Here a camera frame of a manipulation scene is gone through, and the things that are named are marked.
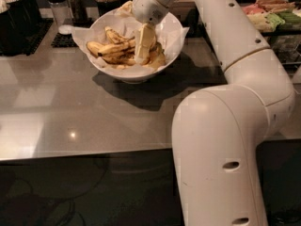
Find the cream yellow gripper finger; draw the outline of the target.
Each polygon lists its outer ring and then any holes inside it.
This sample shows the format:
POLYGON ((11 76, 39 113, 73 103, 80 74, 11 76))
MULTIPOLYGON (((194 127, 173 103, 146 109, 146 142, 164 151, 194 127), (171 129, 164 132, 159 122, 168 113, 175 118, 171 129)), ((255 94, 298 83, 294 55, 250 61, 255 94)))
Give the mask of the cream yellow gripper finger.
POLYGON ((148 63, 154 43, 156 43, 155 27, 152 24, 142 24, 135 31, 135 62, 137 64, 148 63))

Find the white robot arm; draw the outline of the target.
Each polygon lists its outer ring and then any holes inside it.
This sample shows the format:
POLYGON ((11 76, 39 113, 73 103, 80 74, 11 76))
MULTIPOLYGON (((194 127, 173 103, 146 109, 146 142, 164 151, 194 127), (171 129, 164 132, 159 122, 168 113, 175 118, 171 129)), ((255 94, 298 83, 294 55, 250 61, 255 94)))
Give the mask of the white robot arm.
MULTIPOLYGON (((159 24, 174 0, 133 0, 159 24)), ((294 89, 236 0, 194 0, 227 80, 179 104, 172 151, 185 226, 268 226, 256 148, 289 119, 294 89)))

